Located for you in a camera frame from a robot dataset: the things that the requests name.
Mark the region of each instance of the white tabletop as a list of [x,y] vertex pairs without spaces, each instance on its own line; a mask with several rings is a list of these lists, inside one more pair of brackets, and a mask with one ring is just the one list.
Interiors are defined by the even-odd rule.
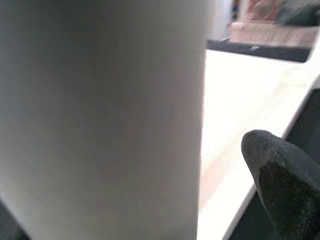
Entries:
[[255,190],[242,136],[252,129],[284,134],[319,74],[319,41],[310,56],[295,63],[207,51],[198,240],[229,238]]

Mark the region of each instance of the black surface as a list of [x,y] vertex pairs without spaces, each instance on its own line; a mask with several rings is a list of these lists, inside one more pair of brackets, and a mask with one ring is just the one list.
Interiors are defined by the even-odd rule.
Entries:
[[[302,148],[320,164],[320,90],[314,90],[286,140]],[[256,193],[230,240],[280,240]]]
[[311,52],[310,48],[270,47],[216,40],[208,40],[207,49],[298,63],[305,63],[308,60],[309,54]]
[[0,240],[30,240],[9,211],[0,203]]

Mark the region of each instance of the white pole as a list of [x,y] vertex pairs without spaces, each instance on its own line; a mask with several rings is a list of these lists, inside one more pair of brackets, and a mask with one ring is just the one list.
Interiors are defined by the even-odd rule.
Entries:
[[205,0],[0,7],[0,197],[33,240],[195,240]]
[[208,0],[208,39],[223,40],[229,36],[232,5],[232,0]]

